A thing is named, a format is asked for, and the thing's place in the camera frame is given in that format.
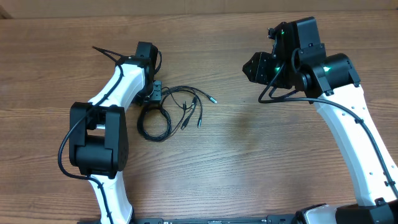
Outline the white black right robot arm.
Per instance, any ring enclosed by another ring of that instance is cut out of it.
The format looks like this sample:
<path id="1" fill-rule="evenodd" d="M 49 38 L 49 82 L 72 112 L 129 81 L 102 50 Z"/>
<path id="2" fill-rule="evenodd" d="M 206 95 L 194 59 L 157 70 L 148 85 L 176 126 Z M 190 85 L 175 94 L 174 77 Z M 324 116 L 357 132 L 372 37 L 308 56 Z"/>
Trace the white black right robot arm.
<path id="1" fill-rule="evenodd" d="M 328 125 L 346 162 L 356 201 L 313 205 L 283 223 L 396 223 L 397 165 L 366 105 L 360 77 L 345 54 L 327 55 L 317 22 L 307 17 L 268 30 L 271 52 L 243 65 L 248 80 L 264 85 L 261 104 L 307 102 Z"/>

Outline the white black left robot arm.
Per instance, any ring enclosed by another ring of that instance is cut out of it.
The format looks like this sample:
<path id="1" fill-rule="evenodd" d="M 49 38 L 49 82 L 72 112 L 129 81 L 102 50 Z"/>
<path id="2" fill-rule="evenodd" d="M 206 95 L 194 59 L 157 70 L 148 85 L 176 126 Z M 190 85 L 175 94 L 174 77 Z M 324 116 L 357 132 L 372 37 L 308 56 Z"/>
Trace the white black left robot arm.
<path id="1" fill-rule="evenodd" d="M 69 145 L 70 163 L 80 171 L 77 179 L 87 180 L 95 192 L 99 223 L 131 223 L 134 209 L 123 179 L 129 155 L 126 111 L 131 103 L 161 101 L 161 82 L 154 76 L 162 57 L 150 42 L 139 42 L 134 55 L 100 52 L 114 61 L 114 74 L 91 100 L 72 105 L 62 143 Z"/>

